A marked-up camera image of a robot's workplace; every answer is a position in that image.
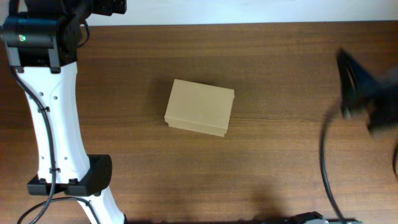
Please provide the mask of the cardboard box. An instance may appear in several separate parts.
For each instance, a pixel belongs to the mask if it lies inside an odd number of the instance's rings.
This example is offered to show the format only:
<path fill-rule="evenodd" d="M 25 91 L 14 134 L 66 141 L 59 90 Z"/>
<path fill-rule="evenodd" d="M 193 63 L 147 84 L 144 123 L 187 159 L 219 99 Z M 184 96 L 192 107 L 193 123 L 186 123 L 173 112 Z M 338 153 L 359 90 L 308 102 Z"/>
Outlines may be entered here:
<path fill-rule="evenodd" d="M 164 119 L 171 128 L 223 137 L 233 101 L 233 89 L 175 79 Z"/>

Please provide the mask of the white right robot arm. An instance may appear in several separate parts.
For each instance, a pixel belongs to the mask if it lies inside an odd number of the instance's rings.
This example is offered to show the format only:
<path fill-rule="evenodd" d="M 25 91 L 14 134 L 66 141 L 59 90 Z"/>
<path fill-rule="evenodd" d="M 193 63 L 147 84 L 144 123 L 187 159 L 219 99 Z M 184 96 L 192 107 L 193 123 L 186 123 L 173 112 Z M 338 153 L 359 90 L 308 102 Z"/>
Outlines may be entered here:
<path fill-rule="evenodd" d="M 370 133 L 397 127 L 397 78 L 375 79 L 344 49 L 336 53 L 341 82 L 341 112 L 352 119 L 365 110 Z"/>

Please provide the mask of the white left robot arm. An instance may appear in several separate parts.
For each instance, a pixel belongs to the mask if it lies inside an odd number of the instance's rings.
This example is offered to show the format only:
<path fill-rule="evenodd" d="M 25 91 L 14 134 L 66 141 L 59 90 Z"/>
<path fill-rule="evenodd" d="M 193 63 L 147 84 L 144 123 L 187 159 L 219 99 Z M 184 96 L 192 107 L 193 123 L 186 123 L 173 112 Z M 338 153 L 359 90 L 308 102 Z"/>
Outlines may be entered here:
<path fill-rule="evenodd" d="M 1 29 L 9 69 L 29 104 L 39 153 L 28 193 L 47 198 L 35 206 L 43 215 L 53 202 L 74 200 L 92 223 L 126 223 L 109 183 L 112 160 L 87 154 L 76 106 L 77 51 L 90 38 L 92 14 L 124 14 L 126 0 L 9 1 Z"/>

